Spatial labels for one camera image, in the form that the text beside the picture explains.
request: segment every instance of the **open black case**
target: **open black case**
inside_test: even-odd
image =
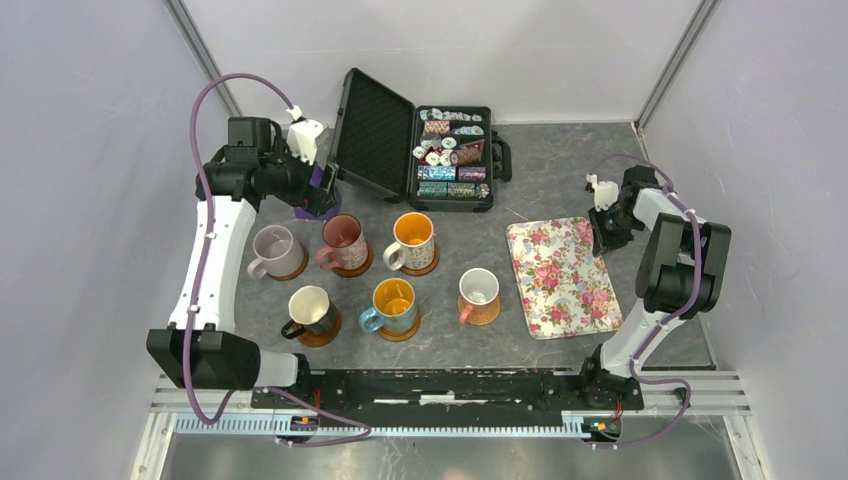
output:
[[[418,166],[412,155],[424,131],[419,112],[431,108],[480,115],[482,122],[451,121],[451,126],[479,125],[483,135],[451,135],[458,144],[483,139],[480,162],[469,166],[486,168],[483,182],[489,187],[484,198],[420,197]],[[327,159],[337,178],[375,193],[387,202],[408,200],[418,210],[485,212],[495,201],[493,180],[512,178],[509,145],[492,131],[488,107],[420,106],[354,68],[345,76],[333,146]]]

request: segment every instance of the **gray floor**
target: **gray floor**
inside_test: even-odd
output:
[[[506,227],[531,220],[585,216],[592,206],[591,195],[584,191],[588,168],[598,158],[611,153],[639,155],[639,145],[627,124],[496,128],[512,147],[513,180],[495,183],[495,206],[489,212],[428,213],[436,226],[441,249],[441,263],[431,274],[406,277],[388,270],[380,258],[383,249],[393,241],[394,221],[411,211],[411,207],[387,204],[339,182],[342,212],[360,219],[366,239],[374,247],[371,268],[358,278],[345,279],[319,269],[312,259],[307,270],[289,282],[269,278],[253,281],[242,270],[236,292],[236,333],[272,351],[306,353],[314,368],[579,367],[612,334],[557,340],[535,340],[530,336],[507,249]],[[327,143],[325,138],[324,152]],[[611,160],[598,174],[602,179],[620,182],[628,166],[626,161]],[[269,224],[289,227],[312,255],[323,246],[323,223],[296,220],[291,208],[273,199],[262,204],[250,238]],[[647,237],[647,232],[639,234],[627,248],[604,257],[625,316],[636,300],[634,275]],[[248,241],[243,267],[252,259]],[[501,283],[501,314],[484,327],[460,326],[457,321],[457,282],[464,271],[473,267],[491,270]],[[390,343],[376,334],[366,334],[356,324],[359,314],[371,306],[374,287],[395,276],[404,277],[413,285],[421,299],[423,315],[419,332],[403,343]],[[342,312],[342,330],[328,346],[307,348],[280,336],[280,327],[288,320],[288,299],[304,285],[326,289]],[[647,364],[672,367],[710,364],[697,320],[672,332]]]
[[[650,435],[665,422],[628,417],[622,440]],[[687,417],[668,436],[618,452],[592,452],[566,439],[373,438],[288,449],[268,437],[176,435],[162,478],[739,479],[730,451],[724,423],[707,417]]]

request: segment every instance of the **gray stone tabletop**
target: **gray stone tabletop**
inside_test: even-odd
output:
[[[323,222],[298,220],[291,207],[268,199],[262,203],[245,245],[235,299],[236,333],[275,352],[300,352],[313,368],[459,368],[459,367],[575,367],[612,333],[582,335],[554,340],[530,336],[521,308],[518,287],[506,241],[513,223],[585,216],[592,196],[584,190],[585,174],[599,158],[612,153],[640,155],[636,137],[627,124],[544,124],[495,127],[512,147],[513,179],[496,181],[495,205],[485,213],[426,212],[436,227],[441,261],[422,277],[392,272],[383,264],[382,251],[394,240],[392,225],[412,211],[405,203],[388,204],[344,182],[342,213],[357,217],[365,237],[374,248],[371,268],[357,278],[341,278],[315,264],[315,253],[324,243]],[[324,154],[330,136],[322,138]],[[598,170],[600,179],[621,181],[631,166],[611,160]],[[309,250],[310,263],[294,280],[251,280],[244,269],[254,258],[253,236],[270,224],[288,227]],[[636,235],[628,247],[604,256],[622,313],[636,301],[635,273],[648,239]],[[458,282],[473,267],[491,270],[501,285],[501,313],[486,326],[458,322]],[[363,332],[357,324],[361,312],[371,306],[371,294],[382,280],[407,279],[421,302],[422,324],[418,333],[402,343],[391,343],[377,334]],[[280,328],[288,321],[289,297],[300,287],[318,285],[338,305],[343,318],[341,332],[329,345],[309,348],[286,340]],[[703,331],[697,320],[673,331],[648,359],[648,365],[667,367],[710,364]]]

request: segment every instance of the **poker chip case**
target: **poker chip case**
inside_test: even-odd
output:
[[[472,184],[462,183],[458,178],[443,182],[419,178],[419,167],[426,167],[427,163],[424,163],[423,158],[416,158],[413,149],[419,145],[428,121],[426,117],[434,109],[439,115],[441,111],[459,112],[452,115],[464,113],[466,118],[473,116],[477,119],[451,120],[450,127],[455,131],[461,129],[462,134],[446,134],[446,137],[451,137],[455,142],[448,140],[445,144],[476,145],[479,155],[472,152],[475,154],[473,157],[477,159],[475,163],[455,165],[455,171],[459,172],[460,168],[467,166],[470,167],[467,173],[479,175],[482,167],[485,168],[485,179]],[[418,210],[485,212],[494,204],[493,180],[509,181],[512,178],[509,145],[492,130],[491,121],[491,111],[488,107],[430,105],[416,108],[406,98],[354,68],[344,79],[341,105],[327,164],[329,168],[336,170],[339,180],[364,188],[387,202],[399,203],[407,200]],[[469,127],[473,128],[472,126],[482,128],[482,135],[468,135],[470,132],[467,130]],[[480,140],[483,141],[482,148],[479,148]],[[431,184],[436,183],[444,185],[444,193],[440,193],[438,187],[430,188],[433,186]],[[456,196],[469,191],[474,196]]]

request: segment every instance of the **red mug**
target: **red mug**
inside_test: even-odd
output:
[[[356,217],[338,215],[331,218],[324,224],[322,236],[327,246],[318,250],[315,261],[324,270],[356,270],[368,260],[368,245]],[[325,257],[329,257],[330,261],[324,262]]]

